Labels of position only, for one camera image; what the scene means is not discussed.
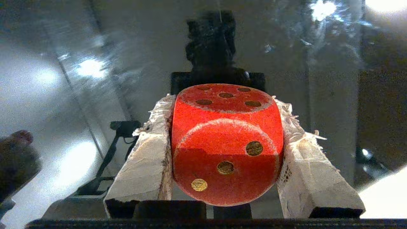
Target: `red die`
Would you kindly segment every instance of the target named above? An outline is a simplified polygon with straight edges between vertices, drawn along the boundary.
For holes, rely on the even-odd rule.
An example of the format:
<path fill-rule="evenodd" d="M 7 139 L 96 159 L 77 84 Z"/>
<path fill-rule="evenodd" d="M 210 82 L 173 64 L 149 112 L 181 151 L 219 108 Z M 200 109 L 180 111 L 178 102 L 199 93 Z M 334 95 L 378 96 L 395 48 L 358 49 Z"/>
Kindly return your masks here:
<path fill-rule="evenodd" d="M 274 184 L 282 164 L 278 107 L 268 94 L 202 84 L 175 102 L 173 176 L 191 197 L 216 206 L 251 202 Z"/>

